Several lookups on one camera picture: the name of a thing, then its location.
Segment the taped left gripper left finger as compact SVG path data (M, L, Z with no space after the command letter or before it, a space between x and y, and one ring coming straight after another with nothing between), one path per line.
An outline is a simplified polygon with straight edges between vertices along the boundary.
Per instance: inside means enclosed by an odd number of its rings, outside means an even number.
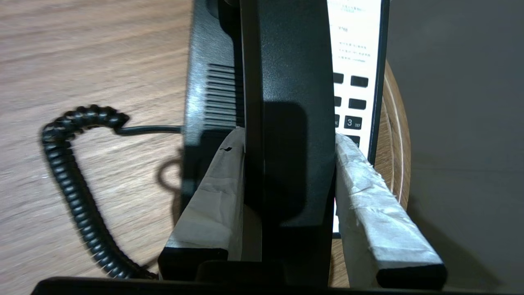
M261 221L244 203L245 128L236 127L212 159L159 258L159 278L194 281L208 261L261 261Z

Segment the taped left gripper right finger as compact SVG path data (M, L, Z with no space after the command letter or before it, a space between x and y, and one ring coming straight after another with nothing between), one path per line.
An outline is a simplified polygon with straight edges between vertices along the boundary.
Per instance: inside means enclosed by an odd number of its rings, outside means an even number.
M357 145L336 134L335 202L352 288L440 290L444 262Z

